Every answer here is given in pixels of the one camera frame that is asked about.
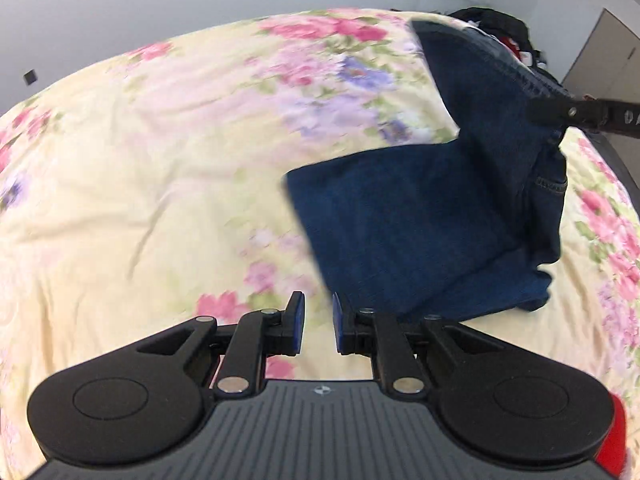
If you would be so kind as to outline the black wall socket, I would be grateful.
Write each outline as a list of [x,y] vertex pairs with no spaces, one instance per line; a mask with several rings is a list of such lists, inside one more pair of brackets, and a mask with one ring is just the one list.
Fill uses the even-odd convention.
[[37,74],[34,70],[29,70],[27,73],[24,73],[24,81],[28,86],[34,84],[37,81]]

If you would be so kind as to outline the blue denim jeans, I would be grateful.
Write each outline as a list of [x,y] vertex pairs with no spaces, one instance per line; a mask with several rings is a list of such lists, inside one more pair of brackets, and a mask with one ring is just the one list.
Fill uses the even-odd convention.
[[549,298],[567,186],[565,91],[473,27],[412,25],[457,137],[292,170],[288,195],[324,284],[355,308],[465,321]]

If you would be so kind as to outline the floral yellow bed quilt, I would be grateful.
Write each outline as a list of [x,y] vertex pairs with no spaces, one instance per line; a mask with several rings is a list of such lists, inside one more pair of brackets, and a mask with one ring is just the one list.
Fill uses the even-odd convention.
[[[1,119],[6,479],[615,479],[639,474],[639,217],[564,128],[548,301],[420,325],[426,396],[336,348],[292,170],[454,140],[413,23],[338,9],[192,32],[68,76]],[[305,296],[302,348],[216,396],[216,329]]]

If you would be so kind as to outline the black clothes pile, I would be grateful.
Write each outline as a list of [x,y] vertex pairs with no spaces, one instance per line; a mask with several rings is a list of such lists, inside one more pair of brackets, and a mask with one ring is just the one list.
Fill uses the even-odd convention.
[[546,58],[534,48],[530,42],[528,27],[519,18],[484,6],[460,9],[449,13],[449,16],[474,25],[487,35],[495,37],[528,68],[555,84],[559,83],[548,72]]

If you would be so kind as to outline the beige wardrobe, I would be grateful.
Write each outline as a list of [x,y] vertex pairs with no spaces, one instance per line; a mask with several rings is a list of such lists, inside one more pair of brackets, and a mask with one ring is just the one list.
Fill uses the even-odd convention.
[[603,9],[563,86],[576,96],[639,102],[639,37]]

